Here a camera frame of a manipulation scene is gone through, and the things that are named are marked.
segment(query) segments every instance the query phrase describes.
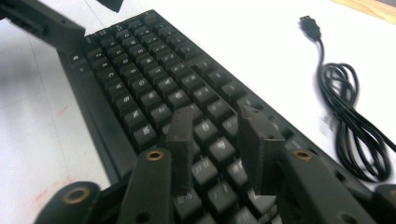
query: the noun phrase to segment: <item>cable plug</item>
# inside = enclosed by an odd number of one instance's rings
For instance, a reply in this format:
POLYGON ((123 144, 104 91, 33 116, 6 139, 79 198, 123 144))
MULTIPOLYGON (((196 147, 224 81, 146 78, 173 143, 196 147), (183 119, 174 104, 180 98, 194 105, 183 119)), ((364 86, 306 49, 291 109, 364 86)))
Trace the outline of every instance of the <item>cable plug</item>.
POLYGON ((314 19, 310 18, 309 16, 301 17, 300 27, 303 29, 305 35, 308 36, 312 41, 317 42, 320 40, 320 27, 318 27, 317 22, 314 19))

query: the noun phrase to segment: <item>keyboard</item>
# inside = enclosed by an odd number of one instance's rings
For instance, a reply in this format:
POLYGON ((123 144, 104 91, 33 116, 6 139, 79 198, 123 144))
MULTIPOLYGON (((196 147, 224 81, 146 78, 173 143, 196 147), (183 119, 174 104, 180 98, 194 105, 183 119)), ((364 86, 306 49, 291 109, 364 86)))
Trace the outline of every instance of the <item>keyboard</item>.
POLYGON ((59 56, 112 184, 130 176, 136 155, 156 147, 175 110, 191 107, 194 188, 174 199, 176 223, 266 223, 276 216, 276 196, 254 194, 239 157, 240 105, 255 107, 271 120, 286 148, 311 150, 347 188, 370 195, 154 10, 87 35, 81 51, 59 51, 59 56))

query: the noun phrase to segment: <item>white surface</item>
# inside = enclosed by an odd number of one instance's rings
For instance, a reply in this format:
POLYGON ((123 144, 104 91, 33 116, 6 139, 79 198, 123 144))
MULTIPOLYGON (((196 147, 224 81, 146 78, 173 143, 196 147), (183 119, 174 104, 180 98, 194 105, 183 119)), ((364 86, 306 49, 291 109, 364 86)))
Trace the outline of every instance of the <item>white surface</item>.
MULTIPOLYGON (((321 27, 325 62, 350 63, 358 72, 357 110, 396 141, 396 29, 380 19, 327 0, 124 0, 119 14, 93 0, 44 2, 87 34, 157 10, 334 156, 315 88, 318 50, 297 23, 310 15, 321 27)), ((56 51, 3 20, 0 53, 0 223, 32 223, 64 185, 87 180, 104 189, 108 180, 56 51)))

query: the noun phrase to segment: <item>spacebar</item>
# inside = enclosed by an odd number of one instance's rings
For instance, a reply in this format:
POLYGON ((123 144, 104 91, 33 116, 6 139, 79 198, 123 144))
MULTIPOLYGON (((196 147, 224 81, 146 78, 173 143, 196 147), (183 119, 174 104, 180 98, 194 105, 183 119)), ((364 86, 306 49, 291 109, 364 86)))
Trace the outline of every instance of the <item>spacebar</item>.
MULTIPOLYGON (((85 76, 78 77, 77 80, 85 104, 88 106, 93 119, 94 128, 98 133, 96 136, 92 136, 96 149, 99 151, 101 148, 98 147, 104 148, 112 161, 118 179, 122 179, 131 173, 134 167, 136 162, 134 149, 108 104, 103 91, 96 85, 97 82, 93 74, 85 74, 85 76)), ((115 180, 114 176, 110 176, 109 179, 110 182, 115 180)))

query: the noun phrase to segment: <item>black cable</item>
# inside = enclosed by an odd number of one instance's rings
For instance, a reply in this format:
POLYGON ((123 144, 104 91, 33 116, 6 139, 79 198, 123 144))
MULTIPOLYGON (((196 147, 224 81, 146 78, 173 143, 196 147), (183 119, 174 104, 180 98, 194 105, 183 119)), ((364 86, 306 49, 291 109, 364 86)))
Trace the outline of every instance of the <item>black cable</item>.
POLYGON ((319 47, 317 82, 324 102, 338 120, 335 137, 338 159, 361 180, 387 180, 391 173, 387 145, 395 152, 396 145, 355 110, 360 90, 355 70, 347 63, 323 64, 324 46, 315 20, 308 16, 302 17, 300 25, 319 47), (362 144, 368 149, 369 158, 362 144))

